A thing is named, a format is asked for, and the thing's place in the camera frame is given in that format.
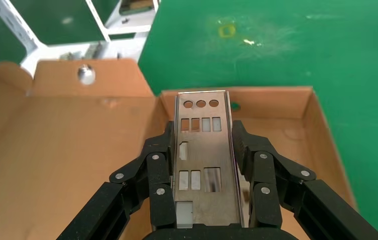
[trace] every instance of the hole in cardboard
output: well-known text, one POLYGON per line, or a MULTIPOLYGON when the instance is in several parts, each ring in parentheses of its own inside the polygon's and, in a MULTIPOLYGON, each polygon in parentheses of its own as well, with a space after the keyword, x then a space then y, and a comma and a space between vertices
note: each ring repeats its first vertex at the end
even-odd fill
POLYGON ((202 131, 203 132, 211 131, 211 119, 209 117, 202 118, 202 131))
POLYGON ((180 129, 182 133, 186 133, 189 131, 189 119, 188 118, 182 118, 181 119, 181 125, 180 129))
POLYGON ((83 64, 78 68, 78 80, 82 85, 91 85, 95 82, 96 73, 90 65, 83 64))
POLYGON ((213 108, 215 108, 216 106, 218 106, 218 101, 217 100, 211 100, 209 101, 209 105, 213 108))
POLYGON ((192 132, 199 132, 201 129, 199 118, 192 118, 192 132))
POLYGON ((191 171, 190 187, 192 190, 201 190, 201 171, 191 171))
POLYGON ((189 109, 189 108, 193 107, 193 102, 192 102, 192 101, 185 101, 185 102, 183 103, 183 106, 184 106, 185 108, 189 109))
POLYGON ((198 108, 203 108, 204 106, 206 106, 206 102, 204 100, 199 100, 196 102, 196 105, 198 106, 198 108))
POLYGON ((180 171, 178 174, 178 190, 189 189, 189 171, 180 171))
POLYGON ((188 143, 186 141, 180 143, 179 157, 181 160, 187 160, 187 146, 188 143))
POLYGON ((206 167, 204 172, 204 190, 207 193, 221 192, 221 172, 219 167, 206 167))
POLYGON ((220 117, 212 118, 212 130, 214 132, 221 132, 221 119, 220 117))

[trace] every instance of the cardboard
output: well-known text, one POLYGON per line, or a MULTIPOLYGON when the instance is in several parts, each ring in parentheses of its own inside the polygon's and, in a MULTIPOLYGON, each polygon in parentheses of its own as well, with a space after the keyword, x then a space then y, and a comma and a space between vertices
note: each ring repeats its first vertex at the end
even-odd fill
MULTIPOLYGON (((311 88, 228 90, 240 105, 234 120, 314 170, 355 207, 311 88)), ((34 80, 19 66, 0 63, 0 239, 57 238, 109 175, 139 155, 144 139, 163 132, 175 94, 154 97, 129 59, 44 61, 34 80), (82 64, 96 71, 94 84, 79 83, 82 64)), ((308 239, 292 215, 283 211, 282 229, 308 239)), ((146 200, 121 239, 150 231, 146 200)))

